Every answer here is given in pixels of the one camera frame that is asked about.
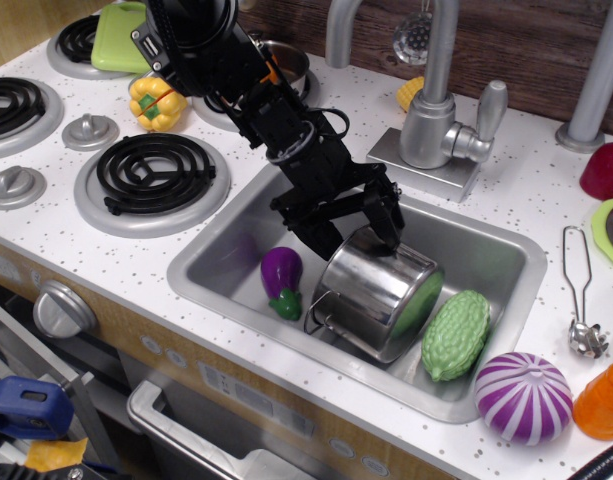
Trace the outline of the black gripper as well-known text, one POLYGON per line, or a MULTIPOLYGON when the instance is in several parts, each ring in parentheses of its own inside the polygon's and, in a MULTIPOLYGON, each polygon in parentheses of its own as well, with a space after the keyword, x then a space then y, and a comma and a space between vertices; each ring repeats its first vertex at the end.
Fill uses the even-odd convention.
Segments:
POLYGON ((312 134, 271 156, 292 189, 271 201, 288 229, 311 251, 329 260, 344 237, 332 218, 363 211, 377 237, 391 251, 405 226, 400 190, 382 163, 356 163, 341 140, 312 134))

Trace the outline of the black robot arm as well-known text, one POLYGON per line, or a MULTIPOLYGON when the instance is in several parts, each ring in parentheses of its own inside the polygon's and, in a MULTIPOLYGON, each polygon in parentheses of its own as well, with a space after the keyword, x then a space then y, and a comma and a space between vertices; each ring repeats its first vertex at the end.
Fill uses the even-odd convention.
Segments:
POLYGON ((270 207, 314 253, 330 259, 343 242, 335 220, 363 213, 386 249, 405 226, 399 190, 381 163, 359 164, 330 124, 310 108, 269 49, 237 23, 235 1, 149 1, 133 42, 151 69, 186 97, 218 104, 252 148, 266 148, 291 189, 270 207))

